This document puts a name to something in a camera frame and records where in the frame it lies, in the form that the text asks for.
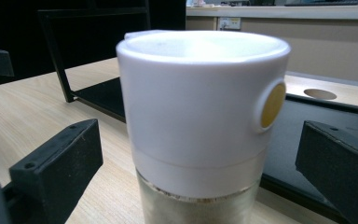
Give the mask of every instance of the travel mug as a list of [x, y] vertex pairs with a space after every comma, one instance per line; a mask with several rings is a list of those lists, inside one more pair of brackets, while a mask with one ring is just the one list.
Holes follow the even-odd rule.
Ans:
[[129, 34], [120, 81], [145, 223], [246, 223], [289, 45], [221, 31]]

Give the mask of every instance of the yellow button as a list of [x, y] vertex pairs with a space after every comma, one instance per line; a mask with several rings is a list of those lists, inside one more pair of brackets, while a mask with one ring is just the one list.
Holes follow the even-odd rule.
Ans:
[[283, 105], [285, 94], [286, 87], [283, 83], [276, 85], [269, 93], [261, 114], [261, 127], [267, 128], [276, 119]]

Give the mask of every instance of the white cup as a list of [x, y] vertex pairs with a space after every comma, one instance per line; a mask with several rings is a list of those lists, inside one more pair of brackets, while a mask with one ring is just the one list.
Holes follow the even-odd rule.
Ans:
[[194, 199], [251, 187], [284, 101], [289, 52], [278, 38], [239, 32], [128, 35], [117, 57], [140, 175]]

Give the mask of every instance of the wooden table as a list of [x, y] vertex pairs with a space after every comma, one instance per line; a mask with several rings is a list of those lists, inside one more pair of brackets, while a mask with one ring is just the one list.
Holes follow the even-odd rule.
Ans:
[[[111, 59], [67, 70], [79, 90], [118, 77]], [[329, 90], [337, 101], [358, 104], [358, 87], [301, 77], [286, 77], [288, 91]], [[0, 184], [10, 181], [8, 168], [63, 128], [98, 119], [103, 166], [91, 180], [67, 223], [143, 223], [135, 167], [126, 124], [79, 102], [65, 102], [55, 73], [0, 85]], [[252, 223], [334, 223], [269, 191], [260, 189]]]

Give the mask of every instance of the stainless steel base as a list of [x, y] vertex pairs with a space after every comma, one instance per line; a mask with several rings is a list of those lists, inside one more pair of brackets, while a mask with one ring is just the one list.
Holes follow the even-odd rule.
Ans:
[[146, 224], [249, 223], [259, 185], [256, 181], [250, 188], [228, 196], [196, 199], [158, 189], [137, 175]]

